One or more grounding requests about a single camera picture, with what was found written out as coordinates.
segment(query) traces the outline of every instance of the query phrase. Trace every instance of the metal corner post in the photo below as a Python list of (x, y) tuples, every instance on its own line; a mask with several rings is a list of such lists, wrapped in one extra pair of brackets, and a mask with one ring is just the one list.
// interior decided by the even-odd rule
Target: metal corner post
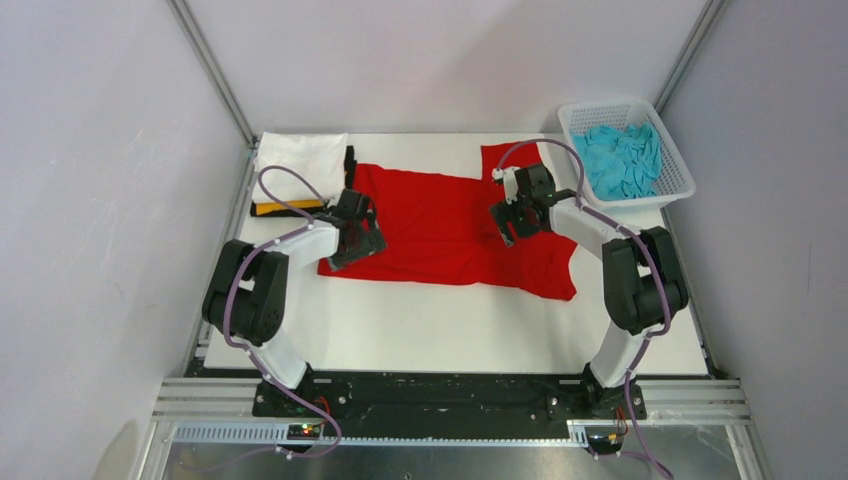
[(683, 50), (680, 51), (677, 61), (674, 62), (671, 73), (669, 73), (657, 99), (654, 101), (654, 108), (656, 108), (657, 113), (662, 114), (666, 105), (668, 105), (668, 101), (677, 91), (680, 82), (686, 72), (689, 71), (692, 62), (703, 47), (704, 41), (715, 28), (728, 3), (730, 3), (729, 0), (707, 0), (704, 9), (701, 10), (701, 15), (692, 28), (692, 32), (689, 33), (689, 38), (686, 39)]
[(177, 22), (180, 24), (180, 28), (182, 28), (183, 33), (185, 33), (186, 38), (191, 44), (191, 48), (194, 50), (194, 53), (197, 55), (197, 59), (200, 61), (201, 66), (209, 76), (209, 81), (212, 83), (212, 87), (221, 98), (221, 101), (224, 103), (224, 107), (227, 109), (227, 112), (230, 114), (233, 122), (235, 122), (239, 134), (242, 136), (249, 148), (253, 147), (256, 140), (253, 134), (253, 129), (250, 128), (250, 124), (244, 116), (244, 112), (242, 112), (232, 88), (230, 88), (230, 84), (227, 82), (224, 72), (221, 70), (220, 64), (218, 64), (218, 61), (215, 59), (215, 55), (212, 53), (212, 49), (209, 47), (209, 43), (206, 41), (203, 31), (201, 31), (200, 25), (198, 25), (197, 20), (194, 18), (191, 8), (188, 6), (186, 0), (166, 1), (168, 2), (168, 5), (171, 6), (171, 10), (174, 12), (174, 17), (176, 17)]

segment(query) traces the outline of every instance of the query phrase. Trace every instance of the white laundry basket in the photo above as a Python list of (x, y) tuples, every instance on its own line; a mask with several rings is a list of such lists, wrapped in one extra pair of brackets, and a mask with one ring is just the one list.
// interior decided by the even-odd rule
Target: white laundry basket
[[(645, 122), (660, 134), (660, 152), (662, 154), (662, 172), (654, 182), (656, 197), (634, 198), (628, 200), (604, 201), (595, 196), (589, 179), (583, 182), (586, 200), (601, 210), (624, 211), (644, 207), (661, 208), (680, 198), (691, 197), (695, 193), (695, 180), (683, 163), (680, 152), (671, 140), (662, 120), (654, 107), (638, 98), (624, 98), (600, 102), (580, 102), (563, 105), (559, 109), (559, 121), (565, 132), (565, 142), (575, 150), (571, 132), (584, 135), (591, 127), (609, 125), (624, 130), (628, 125), (641, 126)], [(578, 174), (577, 160), (571, 155), (575, 175)]]

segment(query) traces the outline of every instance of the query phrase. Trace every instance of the turquoise fabric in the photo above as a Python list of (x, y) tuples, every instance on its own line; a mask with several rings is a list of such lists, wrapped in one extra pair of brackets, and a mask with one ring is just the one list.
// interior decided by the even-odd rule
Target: turquoise fabric
[(592, 190), (601, 200), (656, 197), (654, 182), (662, 172), (660, 136), (648, 122), (621, 131), (607, 125), (585, 135), (571, 133), (586, 166)]

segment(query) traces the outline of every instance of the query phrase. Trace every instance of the white table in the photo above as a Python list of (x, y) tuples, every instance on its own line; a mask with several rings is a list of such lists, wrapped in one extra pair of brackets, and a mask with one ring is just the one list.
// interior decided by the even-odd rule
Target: white table
[[(481, 145), (538, 137), (562, 139), (561, 134), (354, 134), (350, 144), (361, 163), (480, 178)], [(539, 152), (559, 188), (576, 186), (559, 147), (540, 144)], [(659, 209), (618, 218), (643, 228), (663, 224)], [(260, 243), (302, 223), (247, 216), (238, 238)], [(316, 369), (579, 373), (597, 352), (610, 321), (601, 263), (580, 247), (570, 264), (577, 287), (570, 302), (489, 285), (347, 280), (321, 277), (315, 270), (291, 274), (283, 328)], [(217, 330), (204, 365), (252, 368)], [(668, 335), (652, 342), (638, 371), (707, 374), (689, 309), (675, 316)]]

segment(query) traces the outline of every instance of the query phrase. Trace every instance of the folded clothing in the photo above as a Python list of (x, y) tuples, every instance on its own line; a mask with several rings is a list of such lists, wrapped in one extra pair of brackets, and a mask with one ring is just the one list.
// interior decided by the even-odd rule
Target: folded clothing
[(662, 173), (660, 136), (649, 122), (623, 132), (601, 125), (571, 136), (596, 197), (613, 201), (657, 196), (653, 184)]
[[(337, 272), (322, 261), (318, 273), (445, 285), (479, 282), (570, 300), (576, 290), (568, 264), (576, 244), (541, 233), (507, 247), (489, 214), (489, 207), (503, 199), (491, 171), (511, 145), (483, 147), (483, 180), (359, 164), (354, 188), (374, 200), (388, 247)], [(538, 149), (531, 146), (516, 151), (506, 166), (538, 162)]]
[[(344, 159), (344, 175), (345, 188), (353, 188), (353, 179), (356, 175), (356, 154), (353, 145), (348, 145), (345, 149)], [(291, 200), (288, 201), (291, 206), (299, 208), (307, 213), (315, 214), (326, 210), (326, 205), (320, 200), (312, 198), (309, 200)], [(250, 204), (250, 216), (252, 217), (299, 217), (300, 214), (289, 210), (288, 208), (276, 202), (271, 203), (256, 203)]]
[[(278, 135), (265, 132), (256, 154), (256, 171), (278, 165), (294, 170), (329, 200), (344, 190), (344, 158), (347, 134)], [(293, 175), (284, 171), (268, 172), (262, 177), (265, 187), (277, 198), (314, 200), (315, 195)], [(257, 185), (253, 189), (255, 203), (272, 203)]]

